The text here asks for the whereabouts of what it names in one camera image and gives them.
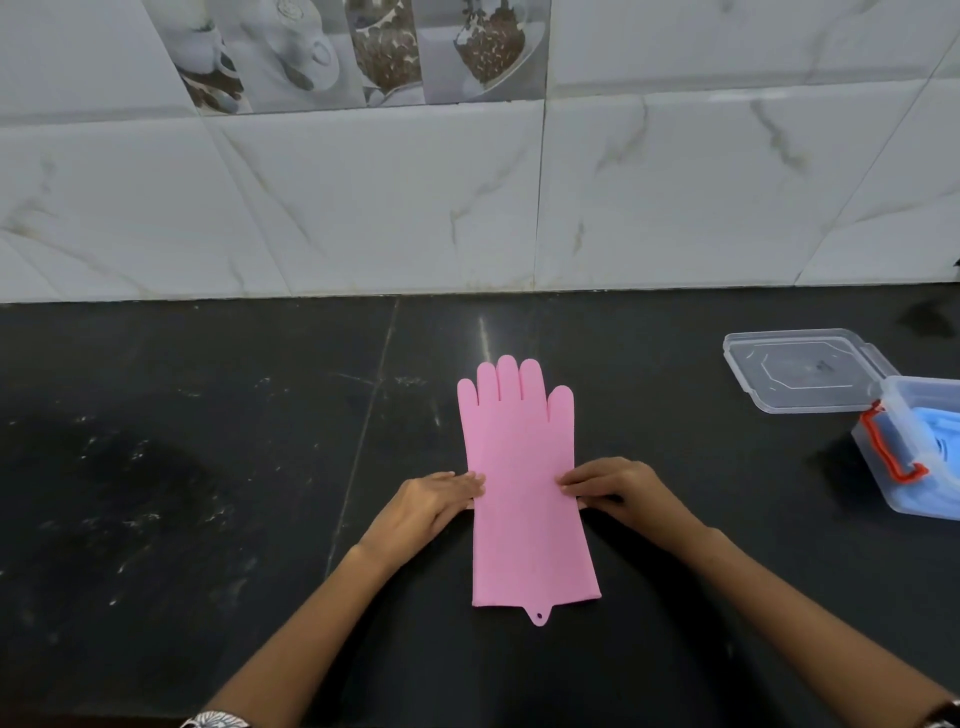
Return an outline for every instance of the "transparent plastic box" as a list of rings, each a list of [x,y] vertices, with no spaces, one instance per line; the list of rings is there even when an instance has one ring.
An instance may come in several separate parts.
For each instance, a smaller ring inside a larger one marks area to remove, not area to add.
[[[862,412],[899,373],[846,328],[731,333],[723,353],[743,391],[775,415]]]
[[[913,411],[960,413],[960,380],[888,376],[880,388],[880,400],[860,415],[853,439],[883,497],[900,513],[960,521],[960,477]]]

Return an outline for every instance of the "decorative wall tile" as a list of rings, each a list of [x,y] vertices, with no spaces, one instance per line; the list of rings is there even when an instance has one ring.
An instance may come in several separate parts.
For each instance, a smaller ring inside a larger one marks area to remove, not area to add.
[[[196,117],[0,130],[0,239],[67,300],[288,292]]]
[[[956,280],[960,80],[934,79],[844,208],[799,283]]]
[[[531,285],[543,102],[208,119],[297,294]]]
[[[53,286],[9,243],[0,238],[0,303],[56,301]]]
[[[537,287],[794,282],[921,85],[547,102]]]
[[[955,0],[553,6],[551,86],[571,92],[925,79],[960,32]]]
[[[138,2],[0,2],[0,124],[193,113]]]
[[[414,0],[414,11],[428,104],[543,98],[550,0]]]
[[[364,104],[342,0],[143,0],[202,113]]]

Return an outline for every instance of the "clear container lid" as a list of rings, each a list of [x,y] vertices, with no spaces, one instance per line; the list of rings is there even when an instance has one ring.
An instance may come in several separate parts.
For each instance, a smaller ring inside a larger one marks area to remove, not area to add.
[[[859,412],[899,372],[845,328],[728,334],[723,355],[754,404],[772,414]]]

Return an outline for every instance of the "red clip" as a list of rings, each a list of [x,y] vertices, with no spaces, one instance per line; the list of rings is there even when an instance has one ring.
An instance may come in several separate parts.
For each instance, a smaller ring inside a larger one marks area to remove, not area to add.
[[[876,454],[880,456],[880,459],[883,460],[883,464],[887,466],[887,472],[890,474],[890,477],[896,480],[900,485],[916,483],[921,478],[927,477],[930,474],[930,470],[926,465],[923,463],[914,463],[913,470],[907,472],[900,467],[900,463],[897,462],[897,458],[895,458],[893,453],[890,452],[890,449],[887,448],[886,443],[883,442],[883,438],[880,435],[880,430],[877,428],[876,423],[874,422],[874,417],[883,411],[884,409],[882,403],[880,400],[877,400],[870,409],[860,415],[860,422],[867,430],[867,434],[870,436],[870,444],[874,446]]]

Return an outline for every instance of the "wall tile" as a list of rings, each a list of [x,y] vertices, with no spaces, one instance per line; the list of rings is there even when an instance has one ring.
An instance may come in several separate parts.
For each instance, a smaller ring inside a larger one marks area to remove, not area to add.
[[[0,124],[194,113],[138,0],[0,2]]]
[[[792,283],[921,85],[548,101],[537,287]]]
[[[39,271],[0,238],[0,303],[56,301],[59,298]]]
[[[297,294],[532,283],[543,102],[207,119]]]
[[[934,74],[938,79],[960,79],[960,36],[953,41]]]
[[[925,79],[958,32],[955,0],[554,0],[550,83],[573,92]]]
[[[960,80],[933,80],[837,219],[799,283],[956,280]]]
[[[67,300],[287,293],[196,117],[0,130],[0,239]]]

